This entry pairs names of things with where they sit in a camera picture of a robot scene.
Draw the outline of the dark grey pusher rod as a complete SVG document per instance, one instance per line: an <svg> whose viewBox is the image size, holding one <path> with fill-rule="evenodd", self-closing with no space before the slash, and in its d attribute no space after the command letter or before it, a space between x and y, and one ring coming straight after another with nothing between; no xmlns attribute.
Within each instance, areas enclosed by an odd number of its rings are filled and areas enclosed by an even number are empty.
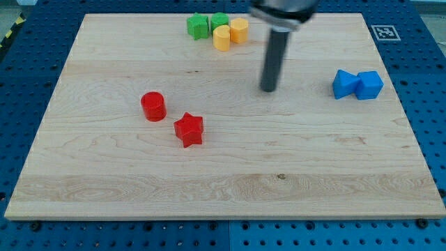
<svg viewBox="0 0 446 251"><path fill-rule="evenodd" d="M285 28L270 29L260 81L262 91L273 92L277 88L290 32Z"/></svg>

